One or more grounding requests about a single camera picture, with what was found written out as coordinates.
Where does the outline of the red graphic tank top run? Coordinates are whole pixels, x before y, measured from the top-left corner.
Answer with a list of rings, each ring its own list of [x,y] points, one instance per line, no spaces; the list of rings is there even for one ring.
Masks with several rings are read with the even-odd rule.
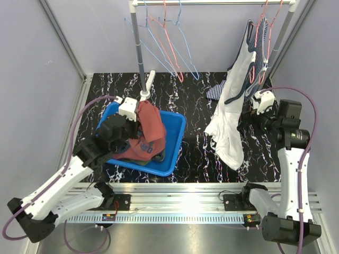
[[[139,103],[137,120],[141,124],[143,135],[138,139],[129,139],[113,155],[114,160],[150,160],[165,150],[166,129],[162,123],[159,109],[149,101]]]

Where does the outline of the pink wire hanger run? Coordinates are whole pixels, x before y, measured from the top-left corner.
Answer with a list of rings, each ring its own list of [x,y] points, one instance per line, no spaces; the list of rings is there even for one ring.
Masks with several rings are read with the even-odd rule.
[[[147,15],[148,19],[150,20],[149,25],[153,32],[155,32],[155,36],[160,43],[160,47],[165,55],[165,61],[169,63],[169,65],[172,67],[174,73],[176,74],[179,81],[182,83],[184,81],[184,76],[181,70],[181,67],[179,66],[179,63],[177,61],[176,53],[174,52],[173,45],[170,41],[169,34],[167,32],[166,24],[165,24],[165,18],[167,16],[167,6],[166,1],[161,1],[164,7],[164,20],[158,21],[154,17],[152,17],[150,14]],[[162,31],[165,36],[165,40],[162,41],[160,39],[160,35],[156,31],[157,27],[162,28]]]

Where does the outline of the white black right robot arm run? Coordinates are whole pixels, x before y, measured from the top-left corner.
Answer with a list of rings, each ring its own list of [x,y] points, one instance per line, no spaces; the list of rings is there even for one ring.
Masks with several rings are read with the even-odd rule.
[[[282,99],[275,114],[255,115],[260,128],[274,137],[278,145],[281,169],[280,203],[276,204],[268,189],[247,183],[238,195],[246,210],[256,209],[262,217],[264,240],[304,247],[317,240],[322,230],[313,222],[309,207],[307,167],[310,133],[300,129],[300,102]]]

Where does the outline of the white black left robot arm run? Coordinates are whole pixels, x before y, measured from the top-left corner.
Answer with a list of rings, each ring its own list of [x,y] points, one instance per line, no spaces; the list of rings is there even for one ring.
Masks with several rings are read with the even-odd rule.
[[[138,120],[110,115],[99,129],[70,154],[66,164],[48,181],[25,198],[12,198],[7,207],[32,243],[45,239],[61,222],[86,210],[117,207],[115,193],[106,182],[98,182],[86,192],[62,200],[80,180],[101,168],[130,138],[137,137]]]

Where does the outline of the green graphic tank top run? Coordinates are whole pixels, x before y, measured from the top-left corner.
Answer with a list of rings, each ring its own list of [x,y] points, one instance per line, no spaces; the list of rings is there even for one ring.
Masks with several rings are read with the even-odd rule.
[[[165,160],[165,150],[154,155],[150,160],[147,160],[147,161],[125,159],[125,161],[128,162],[128,163],[134,163],[134,164],[140,165],[140,166],[145,166],[152,161],[163,162],[164,160]]]

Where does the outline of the light blue wire hanger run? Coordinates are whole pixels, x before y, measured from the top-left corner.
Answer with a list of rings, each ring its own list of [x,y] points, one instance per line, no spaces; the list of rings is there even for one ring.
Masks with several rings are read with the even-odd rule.
[[[145,67],[145,52],[158,64],[157,67],[151,67],[151,70],[167,72],[171,76],[177,76],[177,69],[171,63],[172,59],[166,49],[166,45],[161,41],[161,36],[152,27],[152,21],[149,17],[148,4],[142,1],[144,12],[137,13],[138,2],[128,1],[129,17],[124,21],[128,25],[135,42],[137,50],[137,61],[141,68]]]

